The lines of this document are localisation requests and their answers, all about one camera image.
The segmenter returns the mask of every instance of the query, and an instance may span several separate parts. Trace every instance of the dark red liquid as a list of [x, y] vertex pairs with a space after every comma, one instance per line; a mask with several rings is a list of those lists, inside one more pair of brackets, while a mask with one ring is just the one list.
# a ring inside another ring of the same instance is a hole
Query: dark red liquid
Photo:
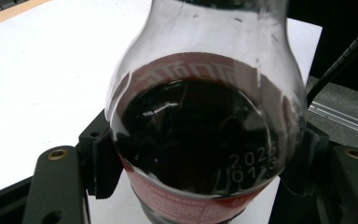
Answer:
[[241, 92], [176, 81], [137, 95], [115, 125], [122, 158], [166, 186], [202, 195], [255, 189], [282, 169], [266, 119]]

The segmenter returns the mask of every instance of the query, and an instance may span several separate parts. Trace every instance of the black cable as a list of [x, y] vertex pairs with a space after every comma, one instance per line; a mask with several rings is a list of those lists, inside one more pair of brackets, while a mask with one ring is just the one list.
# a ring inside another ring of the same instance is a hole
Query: black cable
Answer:
[[310, 92], [307, 95], [308, 107], [310, 107], [310, 104], [315, 99], [316, 95], [327, 85], [327, 83], [333, 80], [356, 55], [358, 55], [358, 37], [310, 89]]

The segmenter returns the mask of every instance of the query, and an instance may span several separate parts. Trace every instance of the white surface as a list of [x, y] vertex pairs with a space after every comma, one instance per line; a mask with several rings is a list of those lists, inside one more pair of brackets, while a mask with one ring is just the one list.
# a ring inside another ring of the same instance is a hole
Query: white surface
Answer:
[[[0, 189], [34, 172], [38, 156], [77, 143], [103, 109], [114, 68], [150, 1], [53, 0], [0, 23]], [[321, 27], [289, 21], [307, 80]], [[90, 198], [92, 223], [147, 223], [126, 175], [109, 200]], [[232, 223], [268, 223], [279, 181]]]

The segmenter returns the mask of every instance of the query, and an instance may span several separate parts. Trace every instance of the glass bottle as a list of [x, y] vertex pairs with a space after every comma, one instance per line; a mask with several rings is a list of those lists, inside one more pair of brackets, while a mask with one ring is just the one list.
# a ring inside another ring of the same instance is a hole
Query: glass bottle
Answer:
[[153, 0], [105, 116], [153, 223], [228, 223], [284, 168], [305, 125], [286, 0]]

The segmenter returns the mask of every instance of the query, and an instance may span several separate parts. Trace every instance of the dark background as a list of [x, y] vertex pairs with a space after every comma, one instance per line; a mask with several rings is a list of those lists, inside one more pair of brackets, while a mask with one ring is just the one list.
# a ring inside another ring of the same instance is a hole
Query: dark background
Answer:
[[[323, 27], [312, 77], [324, 74], [358, 36], [358, 0], [289, 0], [288, 17]], [[332, 82], [358, 91], [358, 56]]]

